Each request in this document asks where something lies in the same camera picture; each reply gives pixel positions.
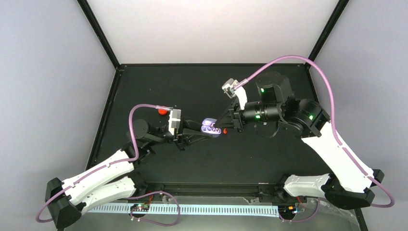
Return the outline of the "lavender earbud charging case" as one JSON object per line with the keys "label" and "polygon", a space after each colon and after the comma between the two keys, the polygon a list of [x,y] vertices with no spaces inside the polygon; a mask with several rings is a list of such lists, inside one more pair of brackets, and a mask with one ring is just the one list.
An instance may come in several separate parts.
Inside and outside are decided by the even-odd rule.
{"label": "lavender earbud charging case", "polygon": [[213,138],[220,136],[222,131],[220,128],[215,127],[216,121],[214,118],[205,118],[202,121],[201,132],[211,135]]}

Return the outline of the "orange round case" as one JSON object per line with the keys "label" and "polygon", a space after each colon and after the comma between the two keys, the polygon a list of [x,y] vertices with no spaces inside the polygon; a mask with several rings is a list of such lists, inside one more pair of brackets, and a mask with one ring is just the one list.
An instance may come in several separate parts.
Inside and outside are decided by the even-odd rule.
{"label": "orange round case", "polygon": [[158,108],[158,113],[162,116],[166,115],[168,113],[168,111],[166,109],[163,108]]}

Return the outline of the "purple earbud with hook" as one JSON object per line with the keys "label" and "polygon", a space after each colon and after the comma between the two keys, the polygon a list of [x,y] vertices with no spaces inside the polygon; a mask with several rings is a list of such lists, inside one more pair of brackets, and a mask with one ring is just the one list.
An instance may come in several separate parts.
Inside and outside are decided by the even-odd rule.
{"label": "purple earbud with hook", "polygon": [[202,132],[210,132],[212,131],[212,128],[210,126],[202,126],[201,130]]}

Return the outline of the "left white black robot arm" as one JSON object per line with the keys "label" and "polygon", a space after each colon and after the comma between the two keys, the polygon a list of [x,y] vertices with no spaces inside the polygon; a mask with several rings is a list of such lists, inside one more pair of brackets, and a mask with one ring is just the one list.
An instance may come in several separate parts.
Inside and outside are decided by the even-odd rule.
{"label": "left white black robot arm", "polygon": [[175,144],[181,151],[200,141],[215,138],[221,130],[214,120],[201,123],[190,119],[171,119],[168,125],[153,127],[143,119],[131,123],[127,133],[130,141],[101,163],[74,177],[47,182],[45,208],[57,229],[65,229],[85,213],[106,203],[145,197],[145,184],[133,171],[154,154],[152,146]]}

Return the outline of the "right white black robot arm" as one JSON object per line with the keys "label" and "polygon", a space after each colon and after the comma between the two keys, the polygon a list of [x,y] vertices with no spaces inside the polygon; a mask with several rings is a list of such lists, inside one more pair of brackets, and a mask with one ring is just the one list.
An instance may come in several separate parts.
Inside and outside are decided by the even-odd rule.
{"label": "right white black robot arm", "polygon": [[289,79],[278,72],[266,72],[255,80],[259,101],[249,102],[245,89],[235,79],[222,86],[232,99],[230,106],[214,123],[216,128],[243,131],[245,124],[273,122],[272,132],[294,135],[313,149],[331,172],[317,176],[284,175],[274,188],[282,202],[291,197],[325,198],[338,208],[350,210],[373,206],[371,188],[384,174],[365,165],[332,130],[329,114],[316,101],[296,99]]}

